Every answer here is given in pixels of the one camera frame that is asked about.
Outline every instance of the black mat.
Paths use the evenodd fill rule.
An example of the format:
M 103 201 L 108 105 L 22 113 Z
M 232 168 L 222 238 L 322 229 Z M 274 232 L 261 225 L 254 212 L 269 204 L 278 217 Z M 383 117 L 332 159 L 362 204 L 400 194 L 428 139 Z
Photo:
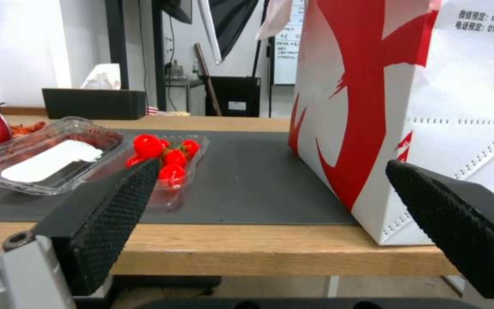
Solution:
M 123 132 L 132 138 L 141 131 Z M 206 135 L 210 145 L 182 205 L 169 213 L 146 211 L 143 223 L 357 224 L 292 154 L 286 133 L 153 133 Z M 38 221 L 66 195 L 31 196 L 0 188 L 0 221 Z

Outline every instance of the black storage bin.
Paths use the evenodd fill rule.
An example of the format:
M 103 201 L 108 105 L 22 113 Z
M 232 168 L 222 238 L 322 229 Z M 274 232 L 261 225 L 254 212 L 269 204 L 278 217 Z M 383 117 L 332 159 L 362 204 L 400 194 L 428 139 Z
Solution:
M 132 90 L 44 88 L 49 119 L 135 120 L 146 115 L 146 93 Z
M 211 95 L 205 83 L 205 113 L 215 116 Z M 223 116 L 258 117 L 260 113 L 260 78 L 211 76 L 214 92 Z

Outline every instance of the cable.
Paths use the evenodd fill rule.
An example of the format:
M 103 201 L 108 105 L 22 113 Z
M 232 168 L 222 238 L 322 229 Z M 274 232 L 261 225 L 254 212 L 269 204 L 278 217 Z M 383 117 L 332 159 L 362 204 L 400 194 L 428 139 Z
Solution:
M 146 93 L 146 108 L 150 106 L 150 98 L 148 96 L 148 87 L 146 86 L 146 59 L 144 56 L 144 40 L 142 38 L 142 10 L 141 10 L 141 0 L 139 0 L 139 29 L 141 32 L 141 49 L 142 49 L 142 65 L 144 68 L 144 86 Z
M 171 39 L 173 40 L 173 51 L 171 53 L 171 61 L 169 61 L 172 67 L 173 58 L 175 58 L 175 30 L 173 30 L 173 19 L 171 18 L 170 15 L 169 15 L 169 25 L 171 25 Z M 169 103 L 171 104 L 171 106 L 175 109 L 175 111 L 178 111 L 175 104 L 173 103 L 173 100 L 171 100 L 171 70 L 169 70 L 169 91 L 167 96 L 169 97 Z

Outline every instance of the white paper bag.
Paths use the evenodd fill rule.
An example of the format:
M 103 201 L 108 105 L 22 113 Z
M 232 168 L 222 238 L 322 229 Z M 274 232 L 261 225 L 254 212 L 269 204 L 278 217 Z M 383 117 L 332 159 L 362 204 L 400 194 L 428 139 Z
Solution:
M 311 0 L 289 143 L 383 245 L 429 244 L 393 158 L 494 191 L 494 1 Z

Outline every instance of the floor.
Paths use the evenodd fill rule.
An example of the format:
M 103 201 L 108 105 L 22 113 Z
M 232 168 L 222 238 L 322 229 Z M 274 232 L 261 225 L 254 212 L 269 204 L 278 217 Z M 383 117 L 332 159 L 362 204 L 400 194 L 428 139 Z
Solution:
M 211 297 L 322 297 L 321 276 L 228 276 Z M 200 289 L 137 288 L 121 293 L 113 309 L 129 309 L 163 298 L 201 297 Z M 459 295 L 440 277 L 341 277 L 338 297 L 445 297 Z

